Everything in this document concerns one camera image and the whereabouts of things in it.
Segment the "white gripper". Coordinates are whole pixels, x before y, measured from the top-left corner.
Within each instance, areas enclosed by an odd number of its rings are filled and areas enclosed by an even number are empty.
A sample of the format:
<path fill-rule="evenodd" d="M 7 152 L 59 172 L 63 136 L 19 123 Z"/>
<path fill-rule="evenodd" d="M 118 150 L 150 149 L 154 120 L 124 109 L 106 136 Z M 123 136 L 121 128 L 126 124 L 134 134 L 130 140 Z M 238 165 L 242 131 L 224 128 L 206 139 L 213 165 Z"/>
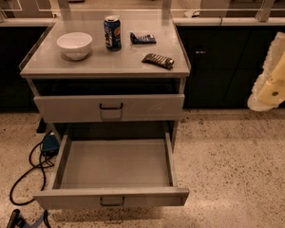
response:
<path fill-rule="evenodd" d="M 247 105 L 254 111 L 267 111 L 285 101 L 285 33 L 278 32 L 271 43 Z"/>

